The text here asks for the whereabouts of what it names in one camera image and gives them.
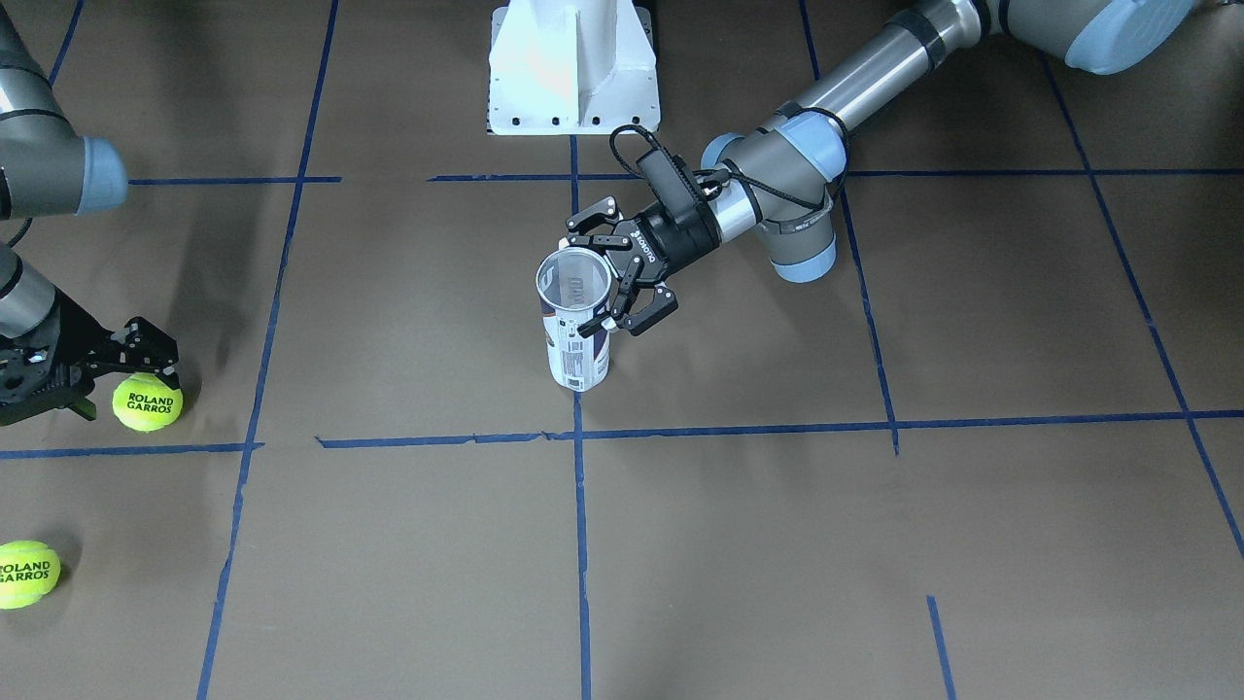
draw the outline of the transparent cup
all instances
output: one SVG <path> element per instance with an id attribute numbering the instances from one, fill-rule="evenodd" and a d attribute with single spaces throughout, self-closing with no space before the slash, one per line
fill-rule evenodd
<path id="1" fill-rule="evenodd" d="M 549 372 L 566 389 L 587 392 L 610 369 L 610 333 L 578 334 L 578 326 L 605 311 L 613 271 L 601 255 L 585 247 L 562 247 L 536 271 L 544 311 Z"/>

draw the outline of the gray floor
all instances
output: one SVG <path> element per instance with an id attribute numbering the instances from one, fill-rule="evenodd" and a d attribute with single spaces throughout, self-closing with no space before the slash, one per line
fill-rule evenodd
<path id="1" fill-rule="evenodd" d="M 1244 696 L 1244 7 L 1108 78 L 953 56 L 861 131 L 831 275 L 731 242 L 576 400 L 535 265 L 651 194 L 484 133 L 496 4 L 5 2 L 136 180 L 19 251 L 192 405 L 4 430 L 0 541 L 68 573 L 0 698 Z M 662 1 L 662 138 L 904 4 Z"/>

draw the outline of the tennis ball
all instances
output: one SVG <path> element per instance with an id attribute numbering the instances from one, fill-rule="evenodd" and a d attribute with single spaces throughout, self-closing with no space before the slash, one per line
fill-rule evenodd
<path id="1" fill-rule="evenodd" d="M 137 374 L 112 393 L 112 413 L 139 433 L 159 430 L 182 415 L 182 390 L 164 387 L 156 375 Z"/>
<path id="2" fill-rule="evenodd" d="M 0 610 L 37 603 L 61 578 L 61 560 L 42 542 L 0 546 Z"/>

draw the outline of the white mount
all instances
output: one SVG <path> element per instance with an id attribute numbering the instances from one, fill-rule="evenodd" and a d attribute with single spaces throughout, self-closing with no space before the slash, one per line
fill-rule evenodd
<path id="1" fill-rule="evenodd" d="M 610 133 L 661 123 L 652 17 L 632 0 L 510 0 L 493 12 L 488 62 L 494 133 Z"/>

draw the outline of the light blue joint cap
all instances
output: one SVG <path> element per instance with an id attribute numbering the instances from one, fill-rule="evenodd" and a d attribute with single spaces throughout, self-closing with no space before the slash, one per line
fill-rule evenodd
<path id="1" fill-rule="evenodd" d="M 725 147 L 734 143 L 735 140 L 743 138 L 741 133 L 723 133 L 713 140 L 708 142 L 704 148 L 704 154 L 700 155 L 700 169 L 710 169 L 713 165 L 722 162 L 722 153 L 725 152 Z"/>
<path id="2" fill-rule="evenodd" d="M 825 276 L 825 272 L 830 271 L 830 267 L 833 266 L 837 257 L 837 250 L 831 241 L 829 247 L 821 250 L 802 262 L 795 262 L 794 265 L 779 265 L 778 262 L 774 262 L 774 269 L 778 270 L 778 275 L 786 281 L 802 283 L 806 281 L 815 281 Z"/>
<path id="3" fill-rule="evenodd" d="M 1071 42 L 1065 61 L 1097 75 L 1144 60 L 1183 22 L 1195 0 L 1112 0 Z"/>
<path id="4" fill-rule="evenodd" d="M 824 114 L 796 114 L 782 122 L 776 131 L 816 167 L 825 182 L 833 182 L 847 167 L 847 149 L 842 145 L 842 137 Z"/>
<path id="5" fill-rule="evenodd" d="M 129 177 L 121 154 L 103 138 L 83 137 L 86 162 L 82 167 L 82 200 L 78 214 L 116 209 L 126 200 Z"/>

